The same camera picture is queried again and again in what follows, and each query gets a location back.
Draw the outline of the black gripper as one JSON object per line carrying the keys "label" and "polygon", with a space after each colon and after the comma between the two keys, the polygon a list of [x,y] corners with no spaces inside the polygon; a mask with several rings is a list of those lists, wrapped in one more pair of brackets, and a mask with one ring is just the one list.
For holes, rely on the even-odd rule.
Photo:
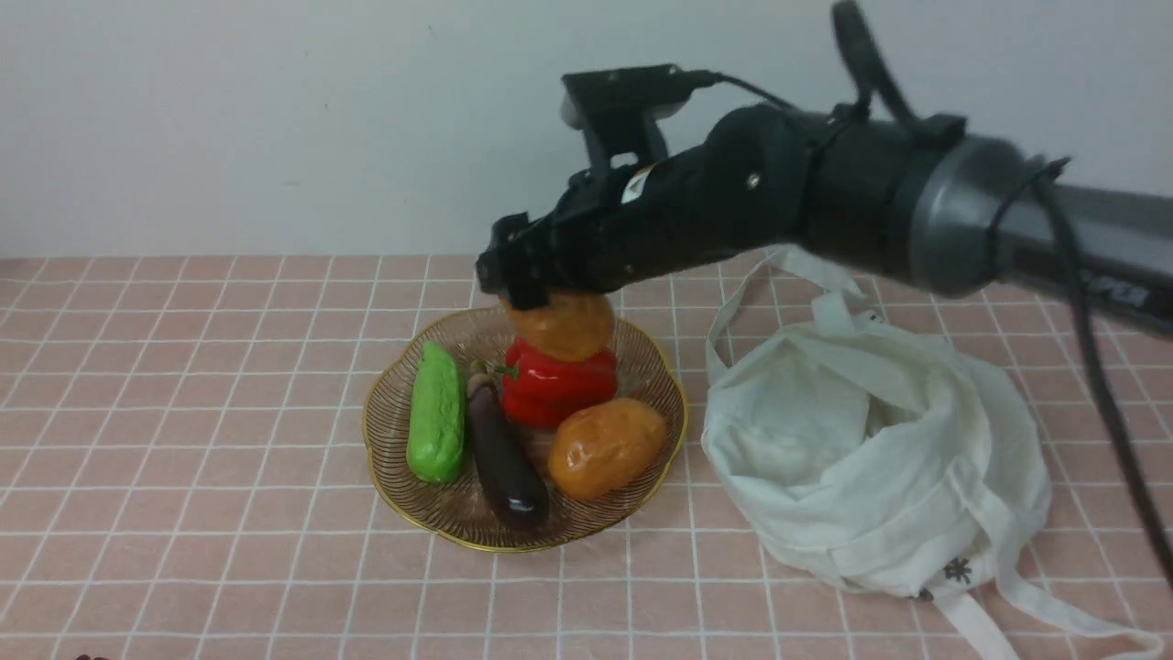
{"label": "black gripper", "polygon": [[609,293],[793,241],[811,166],[789,113],[739,108],[701,145],[576,185],[540,220],[499,218],[475,259],[480,290],[531,312],[554,292]]}

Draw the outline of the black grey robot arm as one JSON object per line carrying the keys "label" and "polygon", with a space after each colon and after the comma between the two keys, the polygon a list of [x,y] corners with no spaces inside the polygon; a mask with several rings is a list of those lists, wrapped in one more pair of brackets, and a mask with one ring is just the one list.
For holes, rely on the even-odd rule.
{"label": "black grey robot arm", "polygon": [[475,271],[482,292],[533,309],[796,246],[930,295],[1004,281],[1067,301],[1051,207],[1076,237],[1090,308],[1169,336],[1169,199],[1056,185],[1001,138],[927,147],[891,122],[765,104],[647,170],[578,177],[541,220],[501,218]]}

